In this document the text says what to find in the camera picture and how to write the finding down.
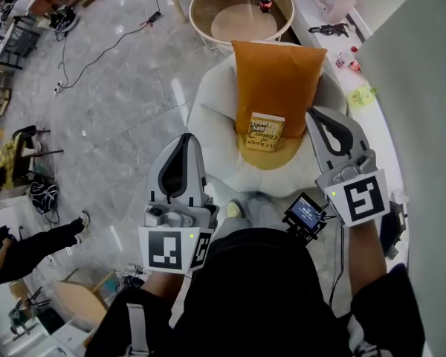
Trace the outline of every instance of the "wire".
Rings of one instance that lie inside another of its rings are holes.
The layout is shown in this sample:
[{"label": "wire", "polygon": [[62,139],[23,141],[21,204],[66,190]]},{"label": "wire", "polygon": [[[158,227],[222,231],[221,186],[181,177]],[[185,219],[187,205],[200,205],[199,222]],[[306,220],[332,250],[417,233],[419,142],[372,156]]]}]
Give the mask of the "wire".
[{"label": "wire", "polygon": [[[158,0],[155,0],[155,2],[157,3],[157,9],[158,9],[157,12],[160,13],[160,12],[161,12],[161,6],[159,5]],[[96,58],[93,62],[91,62],[91,63],[89,63],[88,65],[86,65],[86,66],[84,67],[84,69],[81,71],[81,73],[80,73],[80,75],[78,76],[78,78],[77,78],[77,79],[74,81],[74,83],[73,83],[72,85],[70,85],[70,86],[69,86],[69,79],[68,79],[68,76],[66,75],[66,67],[65,67],[65,49],[66,49],[66,39],[68,38],[68,34],[67,34],[68,32],[66,32],[66,34],[61,34],[62,37],[64,38],[65,43],[64,43],[63,46],[62,46],[62,59],[61,59],[61,62],[58,64],[58,68],[61,68],[61,67],[62,67],[63,74],[65,75],[65,78],[66,78],[66,84],[65,84],[64,86],[59,86],[59,88],[58,88],[57,90],[55,90],[56,93],[57,93],[57,94],[60,94],[60,93],[62,93],[64,90],[72,89],[73,87],[75,87],[75,85],[76,85],[76,84],[78,83],[78,81],[81,79],[81,77],[83,76],[85,70],[86,70],[89,66],[91,66],[91,65],[95,64],[97,61],[99,61],[100,58],[101,58],[106,52],[108,52],[108,51],[110,51],[111,49],[113,49],[113,48],[115,48],[116,46],[118,46],[118,45],[119,45],[119,42],[120,42],[125,36],[127,36],[127,35],[129,35],[129,34],[134,34],[134,33],[140,32],[140,31],[143,30],[148,24],[150,24],[150,21],[149,21],[149,20],[146,21],[145,23],[143,23],[143,25],[142,25],[140,28],[138,28],[138,29],[136,29],[136,30],[133,30],[133,31],[130,31],[130,32],[127,32],[127,33],[124,33],[124,34],[119,38],[119,40],[118,40],[113,46],[111,46],[110,48],[105,49],[105,50],[99,55],[98,58]],[[55,32],[55,37],[56,37],[56,41],[57,41],[57,42],[61,42],[61,41],[63,40],[63,39],[58,39],[58,36],[57,36],[56,32]]]},{"label": "wire", "polygon": [[339,279],[343,275],[343,244],[344,244],[344,229],[343,226],[340,225],[340,273],[337,276],[337,279],[335,279],[335,267],[337,265],[337,233],[335,234],[335,246],[334,246],[334,279],[332,279],[332,290],[330,292],[330,298],[329,298],[329,305],[332,309],[332,301],[334,300],[334,293],[335,293],[335,287],[337,286],[337,283],[339,282]]}]

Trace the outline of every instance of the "book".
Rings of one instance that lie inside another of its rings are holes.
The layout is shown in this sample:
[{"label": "book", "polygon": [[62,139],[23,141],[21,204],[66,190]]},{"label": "book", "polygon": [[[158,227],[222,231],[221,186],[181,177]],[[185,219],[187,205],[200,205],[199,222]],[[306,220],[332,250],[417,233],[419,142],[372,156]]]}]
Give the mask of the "book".
[{"label": "book", "polygon": [[248,135],[246,136],[246,148],[274,152],[281,137],[284,123],[285,119],[281,116],[253,112]]}]

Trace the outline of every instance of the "orange pillow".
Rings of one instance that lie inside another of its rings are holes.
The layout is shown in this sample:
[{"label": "orange pillow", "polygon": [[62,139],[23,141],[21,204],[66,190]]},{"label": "orange pillow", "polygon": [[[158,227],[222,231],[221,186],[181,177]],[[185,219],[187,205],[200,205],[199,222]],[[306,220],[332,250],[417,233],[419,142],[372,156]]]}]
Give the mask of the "orange pillow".
[{"label": "orange pillow", "polygon": [[326,49],[232,41],[238,78],[236,132],[247,134],[253,112],[285,118],[283,138],[301,138]]}]

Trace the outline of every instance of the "small screen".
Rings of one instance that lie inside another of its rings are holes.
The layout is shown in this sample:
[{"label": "small screen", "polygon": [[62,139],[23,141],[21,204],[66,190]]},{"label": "small screen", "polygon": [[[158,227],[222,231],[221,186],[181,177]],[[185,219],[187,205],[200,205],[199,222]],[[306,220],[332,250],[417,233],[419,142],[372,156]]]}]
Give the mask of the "small screen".
[{"label": "small screen", "polygon": [[303,197],[300,197],[291,212],[300,218],[311,230],[317,225],[319,219],[317,215],[319,212],[311,204],[309,204]]}]

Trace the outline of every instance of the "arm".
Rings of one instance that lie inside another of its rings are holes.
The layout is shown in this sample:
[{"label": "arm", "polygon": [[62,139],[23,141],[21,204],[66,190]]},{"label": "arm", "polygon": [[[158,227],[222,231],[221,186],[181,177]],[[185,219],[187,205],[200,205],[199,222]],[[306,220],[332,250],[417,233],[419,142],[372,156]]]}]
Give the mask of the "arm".
[{"label": "arm", "polygon": [[0,271],[5,262],[5,257],[7,256],[7,250],[12,245],[12,240],[10,238],[5,238],[3,240],[3,246],[0,248]]},{"label": "arm", "polygon": [[349,276],[352,296],[387,273],[374,221],[350,228]]},{"label": "arm", "polygon": [[185,276],[182,274],[170,274],[168,272],[152,272],[149,279],[143,284],[142,289],[155,296],[165,299],[173,306],[180,292]]}]

